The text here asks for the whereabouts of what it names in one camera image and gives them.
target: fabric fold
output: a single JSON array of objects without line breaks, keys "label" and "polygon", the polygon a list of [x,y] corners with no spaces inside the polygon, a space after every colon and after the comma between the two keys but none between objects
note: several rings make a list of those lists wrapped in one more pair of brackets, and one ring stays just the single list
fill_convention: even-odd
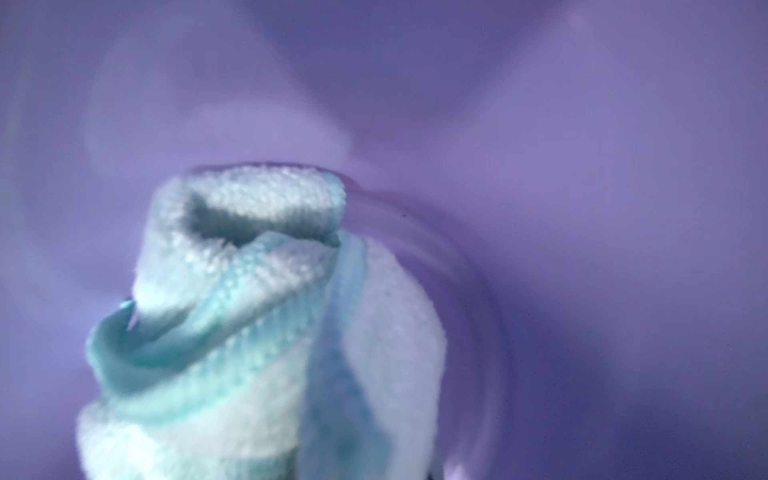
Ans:
[{"label": "fabric fold", "polygon": [[425,478],[445,335],[394,256],[341,229],[344,207],[311,168],[158,190],[133,299],[86,344],[90,480]]}]

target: purple background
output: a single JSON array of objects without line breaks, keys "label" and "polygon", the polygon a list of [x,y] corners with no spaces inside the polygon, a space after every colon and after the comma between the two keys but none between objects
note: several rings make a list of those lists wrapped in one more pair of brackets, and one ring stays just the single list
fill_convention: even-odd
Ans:
[{"label": "purple background", "polygon": [[[160,3],[0,6],[1,477],[78,478],[82,343],[153,189],[271,141],[450,218],[514,342],[489,478],[768,478],[764,2]],[[251,94],[335,127],[151,123]]]}]

